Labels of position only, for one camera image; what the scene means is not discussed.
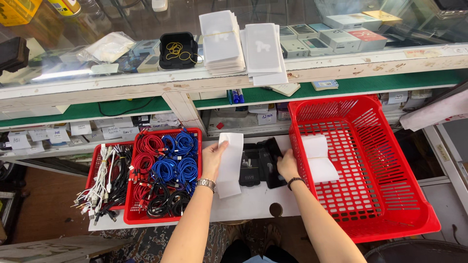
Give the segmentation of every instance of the red basket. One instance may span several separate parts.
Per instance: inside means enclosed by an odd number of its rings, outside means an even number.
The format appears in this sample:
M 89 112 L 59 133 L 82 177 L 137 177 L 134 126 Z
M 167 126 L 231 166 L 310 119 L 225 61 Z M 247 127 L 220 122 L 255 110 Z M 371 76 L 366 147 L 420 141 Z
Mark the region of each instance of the red basket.
M 290 102 L 300 176 L 355 243 L 436 232 L 426 201 L 375 95 Z M 301 135 L 323 134 L 339 181 L 315 183 Z
M 99 170 L 99 166 L 102 163 L 102 156 L 101 156 L 101 145 L 105 146 L 115 146 L 115 145 L 133 145 L 133 141 L 126 141 L 126 142 L 118 142 L 118 143 L 106 143 L 106 144 L 99 144 L 94 148 L 93 152 L 93 160 L 91 162 L 91 167 L 89 168 L 88 180 L 86 181 L 86 188 L 89 189 L 90 187 L 94 186 L 94 177 L 97 176 L 97 172 Z M 116 205 L 111 207 L 109 210 L 119 210 L 124 209 L 125 205 Z
M 199 128 L 187 128 L 187 131 L 189 133 L 194 133 L 195 136 L 198 138 L 197 164 L 198 164 L 198 178 L 200 178 L 202 176 L 202 137 L 201 137 L 202 131 Z M 175 138 L 177 134 L 179 133 L 181 133 L 181 129 L 148 132 L 148 134 L 157 135 L 160 138 L 162 138 L 164 135 L 170 135 Z M 137 149 L 136 146 L 134 146 L 132 160 L 135 160 L 135 157 L 137 156 L 136 149 Z M 139 211 L 139 207 L 138 207 L 139 202 L 135 201 L 133 198 L 133 189 L 135 188 L 135 185 L 136 184 L 134 184 L 132 181 L 128 182 L 127 198 L 125 199 L 125 212 L 124 212 L 124 222 L 126 224 L 129 224 L 129 225 L 152 224 L 152 223 L 165 223 L 165 222 L 179 221 L 180 216 L 178 217 L 165 216 L 162 218 L 151 219 L 146 216 L 146 211 L 144 210 Z

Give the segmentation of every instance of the yellow box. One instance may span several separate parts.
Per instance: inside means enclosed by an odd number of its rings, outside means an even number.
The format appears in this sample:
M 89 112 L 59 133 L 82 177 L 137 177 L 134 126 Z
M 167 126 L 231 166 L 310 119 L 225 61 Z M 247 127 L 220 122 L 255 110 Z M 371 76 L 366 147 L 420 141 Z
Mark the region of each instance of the yellow box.
M 389 25 L 389 26 L 393 26 L 403 21 L 403 19 L 396 17 L 394 15 L 391 15 L 389 13 L 385 13 L 383 11 L 364 11 L 362 13 L 365 15 L 369 15 L 373 18 L 380 19 L 382 20 L 382 24 Z
M 6 27 L 31 21 L 42 0 L 0 0 L 0 23 Z

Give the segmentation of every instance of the metal watch band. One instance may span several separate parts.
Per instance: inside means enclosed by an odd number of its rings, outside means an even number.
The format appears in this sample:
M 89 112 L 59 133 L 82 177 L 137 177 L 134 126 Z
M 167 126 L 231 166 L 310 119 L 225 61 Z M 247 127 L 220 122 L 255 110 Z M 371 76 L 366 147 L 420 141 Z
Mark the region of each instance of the metal watch band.
M 197 186 L 203 185 L 203 186 L 208 186 L 214 193 L 214 190 L 216 189 L 216 183 L 213 180 L 206 179 L 206 178 L 200 178 L 197 181 Z

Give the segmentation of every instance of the plastic bag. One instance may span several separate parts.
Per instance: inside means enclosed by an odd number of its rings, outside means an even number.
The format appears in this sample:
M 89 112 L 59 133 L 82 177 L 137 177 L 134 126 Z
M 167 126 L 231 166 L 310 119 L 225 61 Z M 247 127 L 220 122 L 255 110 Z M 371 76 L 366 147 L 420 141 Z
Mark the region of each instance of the plastic bag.
M 124 32 L 112 32 L 80 51 L 76 56 L 79 61 L 94 61 L 98 64 L 110 64 L 127 53 L 136 42 Z

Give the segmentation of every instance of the blue pen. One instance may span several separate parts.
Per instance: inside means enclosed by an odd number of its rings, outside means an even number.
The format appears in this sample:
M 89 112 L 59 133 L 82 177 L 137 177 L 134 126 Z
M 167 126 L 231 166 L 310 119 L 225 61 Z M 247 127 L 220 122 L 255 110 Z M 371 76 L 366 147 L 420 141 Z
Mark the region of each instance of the blue pen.
M 233 91 L 233 101 L 234 103 L 239 103 L 239 95 L 237 94 L 237 91 L 235 89 L 232 89 Z
M 227 98 L 229 99 L 229 104 L 232 105 L 233 104 L 233 99 L 231 97 L 231 90 L 228 89 L 226 92 L 227 92 Z
M 242 94 L 242 89 L 241 88 L 238 88 L 237 89 L 237 94 L 239 95 L 239 102 L 240 103 L 244 103 L 245 100 L 244 100 L 244 94 Z

